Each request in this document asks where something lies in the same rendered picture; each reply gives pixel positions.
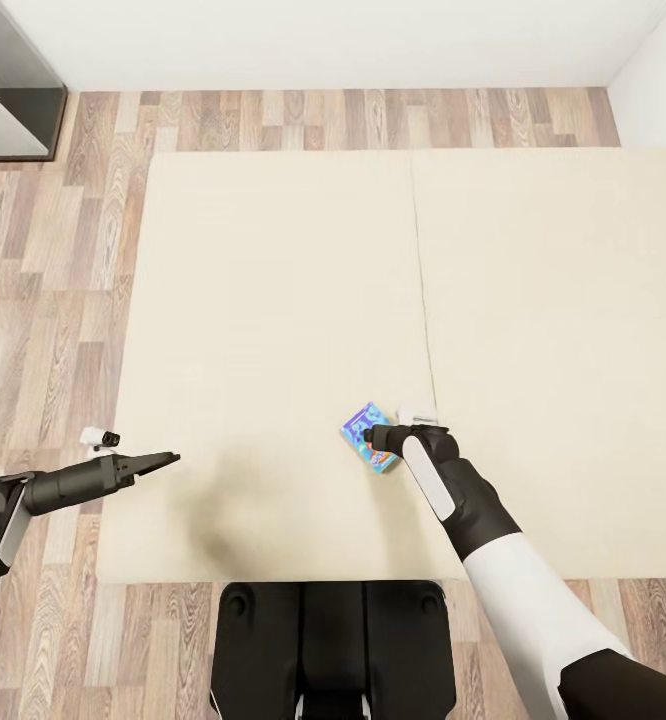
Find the robot trunk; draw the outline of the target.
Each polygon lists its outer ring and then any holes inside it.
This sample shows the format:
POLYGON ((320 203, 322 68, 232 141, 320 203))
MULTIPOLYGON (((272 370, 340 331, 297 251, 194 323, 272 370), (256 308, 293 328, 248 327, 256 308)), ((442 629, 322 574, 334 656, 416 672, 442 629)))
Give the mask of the robot trunk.
MULTIPOLYGON (((358 693, 358 709, 359 717, 356 720, 371 720, 369 701, 366 699, 365 693, 358 693)), ((295 720, 311 720, 307 716, 308 710, 308 693, 302 693, 296 707, 295 720)))

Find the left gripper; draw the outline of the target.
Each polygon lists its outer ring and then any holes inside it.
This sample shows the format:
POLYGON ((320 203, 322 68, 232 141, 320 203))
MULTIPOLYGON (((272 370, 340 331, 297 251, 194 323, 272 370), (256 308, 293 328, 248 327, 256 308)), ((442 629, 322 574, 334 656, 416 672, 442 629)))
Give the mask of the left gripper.
POLYGON ((78 505, 135 485, 134 476, 144 476, 181 459, 173 451, 145 456, 110 454, 61 469, 57 478, 63 504, 78 505))

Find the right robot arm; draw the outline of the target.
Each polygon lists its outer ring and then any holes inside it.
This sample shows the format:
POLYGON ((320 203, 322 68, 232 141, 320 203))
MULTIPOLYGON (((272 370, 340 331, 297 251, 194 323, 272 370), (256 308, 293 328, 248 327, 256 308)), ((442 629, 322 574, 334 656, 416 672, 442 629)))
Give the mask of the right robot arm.
POLYGON ((666 720, 666 674, 634 661, 460 457, 429 405, 363 439, 406 460, 476 592, 530 720, 666 720))

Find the board game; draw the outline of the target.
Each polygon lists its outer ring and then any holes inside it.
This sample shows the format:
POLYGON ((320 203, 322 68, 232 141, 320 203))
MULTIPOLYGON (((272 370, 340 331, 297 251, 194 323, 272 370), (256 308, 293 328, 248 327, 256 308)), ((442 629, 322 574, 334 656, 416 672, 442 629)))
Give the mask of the board game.
POLYGON ((350 419, 340 430, 354 444, 364 459, 381 473, 396 457, 392 452, 375 451, 371 443, 363 439, 363 430, 371 429, 374 424, 392 426, 388 418, 373 404, 369 402, 359 413, 350 419))

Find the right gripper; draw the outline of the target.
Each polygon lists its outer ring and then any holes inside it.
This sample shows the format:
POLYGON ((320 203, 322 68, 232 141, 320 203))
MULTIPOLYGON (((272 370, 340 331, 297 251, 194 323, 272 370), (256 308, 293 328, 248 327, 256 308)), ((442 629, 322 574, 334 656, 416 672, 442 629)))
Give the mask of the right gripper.
POLYGON ((397 436, 409 426, 405 425, 380 425, 374 424, 371 429, 363 430, 363 439, 365 442, 371 443, 371 448, 375 451, 392 452, 397 454, 397 436))

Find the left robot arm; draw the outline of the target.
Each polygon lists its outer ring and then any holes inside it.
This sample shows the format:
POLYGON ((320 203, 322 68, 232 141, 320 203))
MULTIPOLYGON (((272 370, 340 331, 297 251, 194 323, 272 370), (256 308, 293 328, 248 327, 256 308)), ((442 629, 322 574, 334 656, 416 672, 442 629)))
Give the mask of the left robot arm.
POLYGON ((145 456, 120 455, 121 436, 87 427, 81 443, 89 444, 89 461, 44 473, 0 476, 0 577, 10 567, 33 516, 99 499, 135 485, 144 476, 181 459, 173 451, 145 456))

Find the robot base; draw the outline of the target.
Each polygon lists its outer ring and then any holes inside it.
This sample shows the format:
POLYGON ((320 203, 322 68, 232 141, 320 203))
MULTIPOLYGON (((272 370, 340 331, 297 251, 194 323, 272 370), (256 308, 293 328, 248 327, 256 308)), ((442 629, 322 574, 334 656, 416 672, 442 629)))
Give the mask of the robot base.
POLYGON ((209 704, 220 720, 445 720, 457 704, 441 579, 225 582, 209 704))

